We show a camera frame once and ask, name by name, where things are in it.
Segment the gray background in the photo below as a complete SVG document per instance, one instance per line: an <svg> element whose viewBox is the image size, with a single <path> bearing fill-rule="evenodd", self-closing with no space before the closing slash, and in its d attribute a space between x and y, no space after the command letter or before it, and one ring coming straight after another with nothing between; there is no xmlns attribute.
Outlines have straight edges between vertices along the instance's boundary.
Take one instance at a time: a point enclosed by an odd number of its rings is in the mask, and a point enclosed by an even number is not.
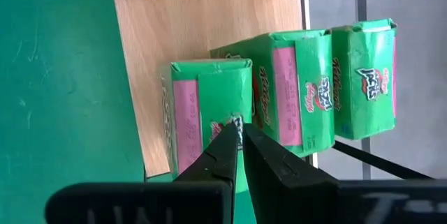
<svg viewBox="0 0 447 224"><path fill-rule="evenodd" d="M311 28L356 21L356 0L309 0ZM371 152L436 178L447 177L447 2L367 0L369 20L397 28L397 127L371 138ZM359 142L344 141L360 148ZM318 155L339 179L362 179L362 164L333 149ZM372 168L372 179L395 178Z"/></svg>

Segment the green mat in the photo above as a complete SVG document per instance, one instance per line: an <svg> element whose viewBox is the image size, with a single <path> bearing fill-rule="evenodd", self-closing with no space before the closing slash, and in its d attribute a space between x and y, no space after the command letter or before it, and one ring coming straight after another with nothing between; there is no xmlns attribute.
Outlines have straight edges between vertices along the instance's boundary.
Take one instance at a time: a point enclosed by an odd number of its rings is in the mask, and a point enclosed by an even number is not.
<svg viewBox="0 0 447 224"><path fill-rule="evenodd" d="M113 0L0 0L0 223L80 181L143 181Z"/></svg>

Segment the wooden table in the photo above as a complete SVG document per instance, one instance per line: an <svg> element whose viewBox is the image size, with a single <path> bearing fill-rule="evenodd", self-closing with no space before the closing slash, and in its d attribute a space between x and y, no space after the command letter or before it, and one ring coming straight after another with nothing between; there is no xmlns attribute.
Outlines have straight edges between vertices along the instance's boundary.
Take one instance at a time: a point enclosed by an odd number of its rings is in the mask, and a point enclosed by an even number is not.
<svg viewBox="0 0 447 224"><path fill-rule="evenodd" d="M148 175L168 171L158 69L260 33L302 29L300 0L115 0Z"/></svg>

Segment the green cereal box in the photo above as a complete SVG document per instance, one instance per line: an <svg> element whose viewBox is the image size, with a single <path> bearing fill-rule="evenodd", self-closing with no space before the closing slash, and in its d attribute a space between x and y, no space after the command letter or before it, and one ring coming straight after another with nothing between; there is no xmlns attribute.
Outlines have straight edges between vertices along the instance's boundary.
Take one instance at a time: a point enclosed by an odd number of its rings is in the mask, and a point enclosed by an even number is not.
<svg viewBox="0 0 447 224"><path fill-rule="evenodd" d="M359 140L396 124L396 24L332 29L335 134Z"/></svg>
<svg viewBox="0 0 447 224"><path fill-rule="evenodd" d="M247 189L242 124L251 123L251 60L175 62L161 73L170 170L187 169L229 122L240 128L236 191Z"/></svg>
<svg viewBox="0 0 447 224"><path fill-rule="evenodd" d="M299 157L334 144L330 31L267 33L211 51L253 61L253 121Z"/></svg>

